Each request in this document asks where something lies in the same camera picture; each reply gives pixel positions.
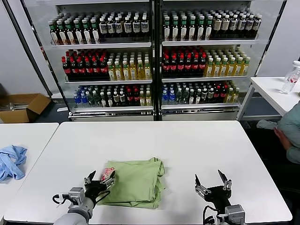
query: refrigerator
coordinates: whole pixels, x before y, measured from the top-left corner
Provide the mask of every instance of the refrigerator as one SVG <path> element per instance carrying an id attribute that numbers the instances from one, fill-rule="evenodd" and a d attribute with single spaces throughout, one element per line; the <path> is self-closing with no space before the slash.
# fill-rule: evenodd
<path id="1" fill-rule="evenodd" d="M 66 102 L 69 118 L 73 121 L 236 119 L 240 109 L 240 99 L 243 97 L 243 93 L 247 92 L 250 85 L 249 78 L 258 74 L 286 4 L 285 0 L 2 1 L 9 10 L 10 17 L 16 21 L 15 26 L 20 28 L 24 41 L 29 46 L 28 51 L 32 53 L 34 61 L 43 76 L 53 77 L 55 85 Z M 246 27 L 249 18 L 247 13 L 254 15 L 251 27 L 255 23 L 255 18 L 261 18 L 255 37 L 244 35 L 242 31 L 240 31 L 241 33 L 234 32 L 234 35 L 230 36 L 229 27 L 222 34 L 218 33 L 218 29 L 214 27 L 214 24 L 217 24 L 215 20 L 218 20 L 216 13 L 229 15 L 230 13 L 235 14 L 237 11 L 240 11 L 240 13 L 245 12 L 247 16 L 244 27 Z M 213 26 L 210 37 L 205 38 L 207 14 L 211 13 L 214 14 Z M 205 16 L 204 34 L 203 37 L 198 39 L 196 35 L 199 30 L 197 25 L 202 15 Z M 166 16 L 170 18 L 170 33 L 167 39 L 165 37 Z M 177 31 L 179 35 L 173 38 L 173 34 L 175 34 L 175 31 L 173 32 L 175 16 L 179 18 Z M 181 39 L 183 16 L 187 17 L 187 24 L 186 35 Z M 193 30 L 190 29 L 192 16 L 196 17 L 195 33 L 189 38 L 190 30 Z M 243 15 L 239 14 L 238 16 L 240 19 L 243 18 Z M 103 18 L 104 23 L 106 23 L 106 31 L 101 30 L 100 18 Z M 59 27 L 60 22 L 57 24 L 59 20 L 62 22 L 62 29 Z M 65 23 L 67 20 L 72 25 L 69 31 L 72 33 L 74 40 L 67 31 L 69 25 L 68 22 Z M 79 30 L 83 39 L 82 42 L 79 42 L 79 36 L 77 36 L 77 22 L 74 22 L 75 20 L 80 23 Z M 126 32 L 126 21 L 131 24 L 130 32 Z M 117 31 L 120 30 L 118 22 L 121 23 L 122 27 L 120 32 Z M 109 29 L 112 29 L 110 23 L 114 25 L 112 33 L 109 31 Z M 55 31 L 51 32 L 51 26 L 53 25 Z M 223 55 L 225 52 L 227 54 L 236 52 L 235 56 L 239 55 L 240 57 L 239 53 L 243 53 L 242 64 L 245 64 L 247 57 L 250 57 L 251 61 L 247 72 L 244 74 L 219 75 L 216 73 L 207 75 L 204 74 L 206 71 L 204 68 L 209 67 L 208 54 L 206 54 L 205 67 L 202 70 L 195 70 L 192 73 L 188 71 L 186 73 L 166 72 L 164 69 L 166 52 L 170 57 L 172 57 L 172 53 L 176 53 L 176 71 L 179 71 L 178 61 L 181 51 L 201 51 L 202 56 L 203 53 L 209 53 L 212 57 L 214 52 Z M 76 64 L 73 67 L 71 57 Z M 81 61 L 85 65 L 82 74 L 78 73 L 82 69 L 80 67 Z M 213 59 L 212 68 L 214 68 L 214 71 L 216 61 L 217 57 Z M 134 68 L 135 72 L 129 72 L 130 75 L 127 75 L 126 70 L 130 71 L 131 68 Z M 189 98 L 190 96 L 193 97 L 193 100 L 184 101 L 180 98 L 178 101 L 173 101 L 173 99 L 170 99 L 171 87 L 173 87 L 176 96 L 178 85 L 183 88 L 183 83 L 195 89 L 194 95 L 190 93 L 191 88 L 187 93 Z M 213 99 L 207 99 L 206 97 L 203 101 L 197 102 L 196 87 L 197 84 L 201 86 L 201 83 L 204 83 L 205 86 L 210 84 L 214 92 L 218 84 L 225 86 L 227 93 L 223 93 L 224 98 L 228 96 L 229 85 L 234 88 L 234 92 L 238 87 L 240 93 L 237 101 L 225 101 L 221 97 Z M 163 96 L 165 88 L 167 100 Z"/>

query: person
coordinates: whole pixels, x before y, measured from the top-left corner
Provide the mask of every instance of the person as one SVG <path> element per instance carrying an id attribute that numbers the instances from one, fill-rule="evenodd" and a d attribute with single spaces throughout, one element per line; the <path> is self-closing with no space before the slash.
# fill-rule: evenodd
<path id="1" fill-rule="evenodd" d="M 272 129 L 246 130 L 278 188 L 300 190 L 300 101 Z"/>

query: robotic arm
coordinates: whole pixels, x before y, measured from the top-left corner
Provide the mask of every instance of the robotic arm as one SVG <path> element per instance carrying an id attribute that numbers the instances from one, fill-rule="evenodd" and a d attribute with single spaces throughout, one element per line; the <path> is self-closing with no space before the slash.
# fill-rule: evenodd
<path id="1" fill-rule="evenodd" d="M 96 204 L 110 194 L 108 190 L 114 183 L 115 171 L 102 180 L 92 180 L 96 171 L 92 172 L 87 178 L 84 178 L 84 186 L 73 187 L 67 194 L 53 196 L 53 201 L 57 204 L 63 204 L 66 200 L 71 202 L 67 214 L 59 218 L 54 225 L 87 225 L 92 218 L 92 211 Z"/>

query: cable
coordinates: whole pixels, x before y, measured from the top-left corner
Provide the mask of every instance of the cable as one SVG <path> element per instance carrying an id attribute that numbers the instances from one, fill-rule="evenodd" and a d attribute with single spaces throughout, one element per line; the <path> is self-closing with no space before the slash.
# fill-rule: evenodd
<path id="1" fill-rule="evenodd" d="M 219 214 L 219 210 L 214 209 L 213 207 L 211 207 L 211 206 L 209 206 L 209 205 L 205 206 L 205 208 L 204 208 L 204 210 L 203 210 L 203 218 L 202 218 L 202 220 L 203 220 L 203 225 L 205 225 L 205 213 L 206 213 L 207 208 L 210 208 L 211 210 L 216 211 L 216 212 Z"/>

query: blue cloth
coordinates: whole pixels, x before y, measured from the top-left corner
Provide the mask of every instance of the blue cloth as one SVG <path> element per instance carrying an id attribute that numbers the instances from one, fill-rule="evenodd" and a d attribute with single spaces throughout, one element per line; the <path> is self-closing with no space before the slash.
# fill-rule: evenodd
<path id="1" fill-rule="evenodd" d="M 17 166 L 25 163 L 26 151 L 26 148 L 14 145 L 0 149 L 0 181 L 7 176 L 11 176 L 16 180 L 25 176 Z"/>

